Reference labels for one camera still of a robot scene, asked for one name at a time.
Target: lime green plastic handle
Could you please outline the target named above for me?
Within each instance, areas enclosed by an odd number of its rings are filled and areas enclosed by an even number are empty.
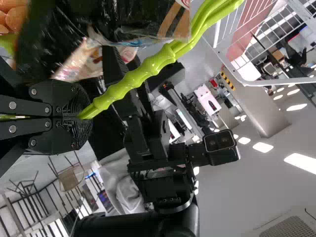
[[[139,68],[126,73],[120,82],[111,85],[103,95],[95,98],[93,103],[78,115],[78,118],[82,120],[94,118],[116,100],[123,99],[130,90],[140,87],[147,78],[157,75],[166,65],[174,63],[194,48],[209,27],[236,10],[243,1],[206,0],[192,20],[192,38],[188,43],[178,40],[166,43],[157,54],[146,58]]]

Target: ceiling light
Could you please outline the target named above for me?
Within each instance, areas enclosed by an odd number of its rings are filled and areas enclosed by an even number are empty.
[[[307,104],[293,105],[293,106],[287,108],[286,111],[301,110],[301,109],[305,108],[306,106],[307,106]]]
[[[283,97],[283,95],[278,95],[275,98],[273,98],[273,100],[278,100],[278,99],[281,99],[282,97]]]
[[[300,89],[296,89],[296,90],[290,91],[287,95],[293,95],[299,91],[300,91]]]
[[[278,90],[277,90],[277,92],[281,92],[281,91],[283,91],[284,90],[284,87],[281,87],[281,88],[279,88]]]
[[[248,144],[251,140],[249,138],[246,138],[246,137],[242,137],[238,140],[240,143],[246,145]]]
[[[199,167],[198,166],[193,168],[193,173],[194,173],[194,175],[199,174]]]
[[[284,161],[300,169],[316,174],[316,159],[314,158],[293,153],[285,158]]]
[[[263,142],[258,142],[252,148],[262,153],[267,153],[273,149],[273,146],[263,143]]]
[[[194,142],[197,142],[197,141],[199,141],[199,137],[196,136],[196,135],[194,135],[194,137],[192,138],[192,140],[193,140]]]
[[[240,120],[241,120],[242,122],[244,122],[246,117],[247,117],[247,115],[243,115],[243,116],[240,117]]]

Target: black metal bracket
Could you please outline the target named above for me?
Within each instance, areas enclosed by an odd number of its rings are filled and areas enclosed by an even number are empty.
[[[49,118],[0,122],[0,140],[49,131],[51,126]]]
[[[14,115],[48,117],[52,112],[50,104],[21,100],[5,95],[0,95],[0,108],[1,113]]]

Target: chair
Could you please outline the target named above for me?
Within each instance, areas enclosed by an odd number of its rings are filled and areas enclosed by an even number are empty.
[[[52,172],[54,173],[54,175],[56,176],[56,178],[58,178],[59,180],[59,187],[60,187],[60,191],[62,192],[67,192],[73,188],[75,188],[76,186],[78,186],[84,179],[84,168],[78,158],[77,153],[74,151],[76,158],[78,160],[78,162],[72,164],[68,158],[66,156],[65,159],[69,162],[70,166],[66,169],[57,171],[53,161],[51,160],[51,157],[48,156],[50,164],[48,163],[48,166],[50,167],[50,169],[52,170]],[[78,180],[75,170],[81,168],[82,169],[82,177]]]

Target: black screw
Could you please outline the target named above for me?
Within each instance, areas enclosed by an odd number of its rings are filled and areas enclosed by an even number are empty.
[[[56,122],[56,127],[59,128],[61,126],[61,121]]]

